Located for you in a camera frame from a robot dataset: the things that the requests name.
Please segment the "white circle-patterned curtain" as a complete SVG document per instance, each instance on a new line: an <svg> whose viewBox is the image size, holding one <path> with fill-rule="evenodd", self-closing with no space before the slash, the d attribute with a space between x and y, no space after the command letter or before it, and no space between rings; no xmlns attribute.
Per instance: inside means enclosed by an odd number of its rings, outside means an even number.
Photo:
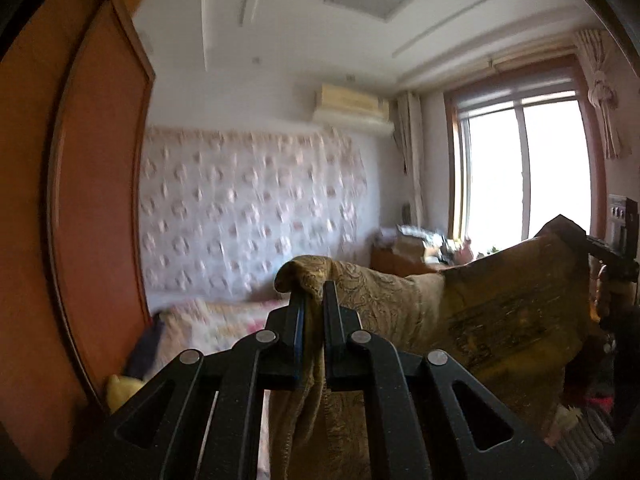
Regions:
<svg viewBox="0 0 640 480"><path fill-rule="evenodd" d="M367 178L334 130L150 127L139 185L146 296L247 301L296 256L356 261Z"/></svg>

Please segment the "white wall air conditioner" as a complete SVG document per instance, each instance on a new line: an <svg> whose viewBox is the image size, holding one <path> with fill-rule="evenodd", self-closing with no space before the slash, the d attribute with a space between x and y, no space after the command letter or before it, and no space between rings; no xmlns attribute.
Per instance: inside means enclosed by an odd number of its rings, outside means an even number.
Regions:
<svg viewBox="0 0 640 480"><path fill-rule="evenodd" d="M322 84L311 120L334 129L391 136L390 102L352 89Z"/></svg>

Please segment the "long wooden sideboard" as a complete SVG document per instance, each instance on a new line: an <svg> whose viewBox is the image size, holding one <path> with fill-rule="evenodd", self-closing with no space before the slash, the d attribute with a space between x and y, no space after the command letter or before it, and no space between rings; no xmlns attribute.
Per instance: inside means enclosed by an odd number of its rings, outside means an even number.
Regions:
<svg viewBox="0 0 640 480"><path fill-rule="evenodd" d="M410 275L437 273L438 271L446 270L447 266L441 263L413 261L404 256L394 254L391 249L373 247L371 249L369 268L376 272L406 278Z"/></svg>

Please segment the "tied beige window curtain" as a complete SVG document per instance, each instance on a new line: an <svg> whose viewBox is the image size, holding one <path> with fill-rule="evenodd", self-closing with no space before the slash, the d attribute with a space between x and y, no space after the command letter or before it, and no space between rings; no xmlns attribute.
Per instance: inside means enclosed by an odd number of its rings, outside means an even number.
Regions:
<svg viewBox="0 0 640 480"><path fill-rule="evenodd" d="M583 28L574 32L578 56L591 74L588 101L600 118L600 131L606 159L621 159L629 154L615 122L618 96L608 79L608 66L613 52L613 40L604 29Z"/></svg>

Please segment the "brown gold patterned garment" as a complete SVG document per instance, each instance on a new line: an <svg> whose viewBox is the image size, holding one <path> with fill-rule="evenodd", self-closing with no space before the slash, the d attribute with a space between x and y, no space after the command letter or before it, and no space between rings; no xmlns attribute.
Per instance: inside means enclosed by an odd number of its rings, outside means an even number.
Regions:
<svg viewBox="0 0 640 480"><path fill-rule="evenodd" d="M320 256L285 263L274 286L309 298L305 364L269 404L275 479L370 477L363 398L326 388L322 287L398 350L447 351L538 436L549 431L567 364L586 338L589 258L544 229L521 244L435 273L398 278Z"/></svg>

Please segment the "bright window with frame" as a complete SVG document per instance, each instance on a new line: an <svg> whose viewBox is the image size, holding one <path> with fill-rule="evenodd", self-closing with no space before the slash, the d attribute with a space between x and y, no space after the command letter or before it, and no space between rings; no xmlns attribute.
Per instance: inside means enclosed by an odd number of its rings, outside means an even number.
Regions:
<svg viewBox="0 0 640 480"><path fill-rule="evenodd" d="M562 214L604 235L603 150L587 93L574 54L445 92L449 234L503 249Z"/></svg>

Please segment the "dark blue blanket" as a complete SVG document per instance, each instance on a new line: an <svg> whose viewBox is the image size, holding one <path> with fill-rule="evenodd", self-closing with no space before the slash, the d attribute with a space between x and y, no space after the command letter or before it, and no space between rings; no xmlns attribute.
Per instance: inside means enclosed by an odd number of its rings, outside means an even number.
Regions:
<svg viewBox="0 0 640 480"><path fill-rule="evenodd" d="M157 354L157 348L162 338L165 323L160 312L152 316L152 323L145 329L142 336L128 356L122 374L126 377L143 380L144 376L152 370Z"/></svg>

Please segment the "pink figurine on sideboard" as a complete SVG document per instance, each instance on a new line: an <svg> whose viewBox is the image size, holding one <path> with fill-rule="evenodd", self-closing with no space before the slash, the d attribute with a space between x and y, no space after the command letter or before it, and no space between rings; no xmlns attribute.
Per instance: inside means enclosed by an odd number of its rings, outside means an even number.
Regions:
<svg viewBox="0 0 640 480"><path fill-rule="evenodd" d="M472 240L469 237L465 237L460 246L454 251L454 264L456 266L465 266L474 260L471 244Z"/></svg>

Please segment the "red-brown wooden wardrobe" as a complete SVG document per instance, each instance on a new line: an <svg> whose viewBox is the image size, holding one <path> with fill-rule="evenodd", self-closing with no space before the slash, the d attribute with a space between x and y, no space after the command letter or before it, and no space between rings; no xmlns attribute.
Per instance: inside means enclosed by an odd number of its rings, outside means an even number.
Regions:
<svg viewBox="0 0 640 480"><path fill-rule="evenodd" d="M140 0L1 13L1 474L47 479L149 325L138 191L155 74Z"/></svg>

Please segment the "yellow plush toy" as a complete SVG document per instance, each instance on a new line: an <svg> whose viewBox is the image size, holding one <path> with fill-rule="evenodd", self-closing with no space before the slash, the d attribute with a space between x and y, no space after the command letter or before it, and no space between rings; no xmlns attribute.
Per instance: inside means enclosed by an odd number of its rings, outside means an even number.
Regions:
<svg viewBox="0 0 640 480"><path fill-rule="evenodd" d="M144 385L145 382L137 378L110 376L106 384L106 403L111 413L115 413L121 408Z"/></svg>

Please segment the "pink floral bed quilt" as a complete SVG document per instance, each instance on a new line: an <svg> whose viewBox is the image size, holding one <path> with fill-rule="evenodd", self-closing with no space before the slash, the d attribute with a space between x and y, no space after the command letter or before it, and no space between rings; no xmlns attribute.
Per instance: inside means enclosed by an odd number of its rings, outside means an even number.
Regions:
<svg viewBox="0 0 640 480"><path fill-rule="evenodd" d="M163 324L154 360L144 379L149 380L186 349L206 354L230 349L239 339L262 330L271 311L288 298L245 304L221 304L200 298L160 311Z"/></svg>

